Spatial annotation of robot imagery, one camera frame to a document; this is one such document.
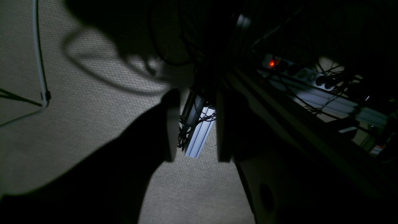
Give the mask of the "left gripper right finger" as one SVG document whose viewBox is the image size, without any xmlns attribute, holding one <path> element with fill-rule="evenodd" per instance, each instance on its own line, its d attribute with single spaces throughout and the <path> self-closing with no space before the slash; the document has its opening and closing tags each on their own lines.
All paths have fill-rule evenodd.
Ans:
<svg viewBox="0 0 398 224">
<path fill-rule="evenodd" d="M 219 161 L 233 160 L 256 224 L 396 224 L 397 199 L 368 197 L 282 139 L 238 92 L 217 94 Z"/>
</svg>

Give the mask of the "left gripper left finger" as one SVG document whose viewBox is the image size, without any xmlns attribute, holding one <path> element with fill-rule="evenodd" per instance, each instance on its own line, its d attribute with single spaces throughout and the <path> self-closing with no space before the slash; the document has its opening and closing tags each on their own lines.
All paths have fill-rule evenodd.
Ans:
<svg viewBox="0 0 398 224">
<path fill-rule="evenodd" d="M 175 159 L 181 94 L 160 103 L 50 183 L 1 200 L 2 224 L 136 224 L 152 175 Z"/>
</svg>

